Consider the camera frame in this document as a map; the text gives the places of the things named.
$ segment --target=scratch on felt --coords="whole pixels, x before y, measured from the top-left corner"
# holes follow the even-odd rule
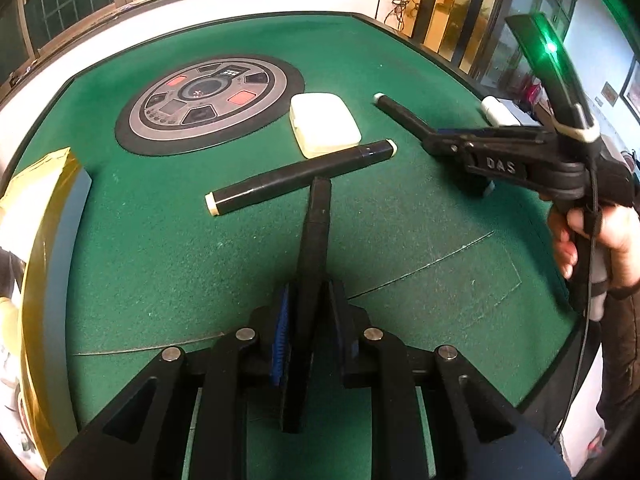
[[[498,306],[507,299],[507,297],[514,292],[520,285],[522,285],[522,278],[520,277],[520,273],[518,272],[518,269],[516,268],[515,264],[513,263],[513,260],[511,259],[511,255],[509,254],[509,251],[507,251],[507,249],[504,250],[505,253],[507,253],[507,256],[509,258],[509,261],[511,263],[511,267],[513,267],[514,272],[516,273],[516,276],[518,277],[518,283],[516,283],[514,286],[511,287],[510,290],[507,291],[507,293],[500,298],[500,300],[498,300],[496,303],[494,303],[490,308],[488,308],[485,312],[483,312],[482,314],[480,314],[480,316],[476,317],[471,323],[466,324],[465,326],[462,327],[462,330],[466,330],[468,328],[471,328],[473,325],[475,325],[478,321],[480,321],[483,317],[486,317],[487,314],[493,312],[496,308],[498,308]]]
[[[453,251],[452,253],[446,254],[445,256],[442,256],[441,258],[438,258],[434,261],[432,261],[431,263],[428,263],[424,266],[418,267],[415,270],[412,270],[411,272],[405,273],[402,276],[399,276],[398,278],[394,278],[392,280],[389,280],[388,282],[383,283],[382,285],[379,286],[375,286],[373,288],[370,288],[368,290],[365,290],[364,292],[359,292],[358,294],[354,294],[353,296],[351,296],[350,298],[348,298],[349,300],[354,300],[355,298],[359,298],[360,296],[364,296],[365,294],[369,294],[370,292],[373,292],[374,290],[380,290],[381,288],[383,288],[384,286],[387,285],[391,285],[392,283],[395,282],[399,282],[401,280],[404,280],[405,278],[408,278],[409,276],[415,274],[416,272],[420,272],[421,270],[424,269],[428,269],[431,266],[434,266],[435,264],[439,264],[442,260],[446,260],[447,258],[449,258],[450,256],[454,256],[455,254],[461,253],[462,251],[464,251],[465,249],[468,249],[471,246],[474,246],[475,244],[481,242],[482,240],[485,240],[486,238],[488,238],[489,236],[493,235],[494,232],[493,231],[489,231],[487,234],[482,235],[479,238],[476,238],[475,240],[473,240],[472,242],[469,242],[468,244],[463,245],[462,247],[456,249],[455,251]]]
[[[151,346],[140,346],[137,348],[123,348],[122,350],[97,350],[97,351],[88,351],[88,352],[76,352],[72,355],[75,356],[89,356],[89,355],[114,355],[114,354],[133,354],[135,352],[145,352],[148,350],[160,350],[162,348],[166,348],[167,346],[180,346],[180,345],[188,345],[192,343],[200,343],[202,341],[213,340],[217,337],[225,335],[224,332],[218,332],[213,335],[206,335],[203,337],[195,337],[193,339],[185,339],[184,341],[174,341],[171,343],[166,343],[162,345],[151,345]]]

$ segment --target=green light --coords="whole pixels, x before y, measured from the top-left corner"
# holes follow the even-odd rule
[[[553,43],[552,41],[547,41],[547,43],[545,45],[545,50],[549,54],[555,54],[558,51],[558,46],[555,43]]]

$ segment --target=black cable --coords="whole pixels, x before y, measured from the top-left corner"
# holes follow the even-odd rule
[[[409,16],[415,18],[418,15],[418,8],[420,7],[420,0],[411,0],[411,3],[414,4],[413,9],[409,9]]]
[[[402,30],[404,29],[404,10],[406,9],[406,6],[409,5],[409,3],[411,2],[411,0],[391,0],[391,3],[393,4],[393,9],[391,9],[388,13],[388,15],[385,18],[385,25],[386,25],[386,20],[389,19],[389,17],[392,14],[396,15],[396,20],[398,20],[398,27],[397,30],[398,32],[402,32]]]
[[[595,168],[594,161],[590,161],[589,165],[590,165],[589,174],[591,177],[591,211],[593,211],[594,214],[597,214],[600,211],[600,206],[598,205],[598,181],[596,177],[596,168]],[[566,420],[569,417],[569,411],[571,410],[571,405],[574,403],[575,395],[578,390],[578,382],[580,381],[580,368],[582,368],[584,350],[587,346],[587,336],[589,335],[589,319],[591,317],[591,279],[592,279],[592,273],[593,273],[593,259],[595,257],[595,252],[596,252],[595,233],[598,230],[599,230],[599,226],[594,224],[593,232],[589,233],[591,235],[591,244],[590,244],[590,251],[589,251],[589,266],[588,266],[589,283],[587,284],[587,305],[584,309],[585,310],[584,331],[582,332],[582,341],[580,344],[580,354],[578,355],[578,362],[575,366],[574,384],[571,388],[571,395],[569,396],[569,402],[564,412],[564,417],[562,418],[562,422],[560,423],[560,426],[558,426],[558,429],[554,433],[553,438],[549,441],[552,446],[556,443],[556,441],[560,437],[562,430],[564,430],[564,425],[566,424]]]

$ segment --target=white wall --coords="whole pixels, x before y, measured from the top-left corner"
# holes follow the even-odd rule
[[[375,18],[377,8],[378,0],[174,0],[132,16],[125,14],[33,75],[0,109],[0,174],[56,91],[71,76],[105,57],[172,30],[233,16],[332,10]]]
[[[573,476],[587,462],[589,444],[597,436],[604,421],[596,412],[602,393],[602,346],[598,348],[589,373],[575,396],[562,430],[562,456]]]
[[[607,81],[616,92],[622,91],[634,56],[602,0],[577,1],[564,45],[574,61],[588,97],[592,101],[596,97],[603,101],[600,110],[626,147],[640,152],[640,124],[622,97],[611,106],[600,95]]]

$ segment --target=human hand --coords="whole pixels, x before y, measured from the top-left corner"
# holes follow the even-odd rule
[[[582,209],[571,209],[564,216],[555,206],[546,223],[553,235],[554,258],[560,272],[569,279],[578,261],[578,251],[571,241],[570,230],[587,237],[582,230]],[[598,241],[611,249],[611,286],[633,287],[640,283],[640,220],[634,209],[622,206],[603,208],[602,229]]]

